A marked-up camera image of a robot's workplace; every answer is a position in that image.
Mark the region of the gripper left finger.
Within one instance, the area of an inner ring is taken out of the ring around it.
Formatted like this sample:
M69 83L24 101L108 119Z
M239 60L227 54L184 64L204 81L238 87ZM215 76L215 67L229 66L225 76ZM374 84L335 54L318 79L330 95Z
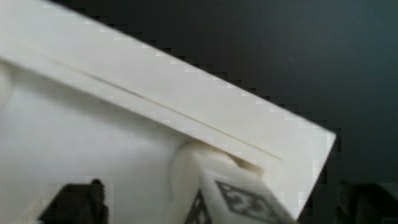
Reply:
M99 179L88 184L67 184L37 217L40 224L108 224L104 185Z

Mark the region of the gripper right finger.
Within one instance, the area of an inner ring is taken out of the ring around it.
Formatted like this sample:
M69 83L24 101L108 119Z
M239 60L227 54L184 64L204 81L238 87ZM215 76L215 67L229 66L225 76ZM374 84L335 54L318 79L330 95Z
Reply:
M339 183L334 224L398 224L398 183Z

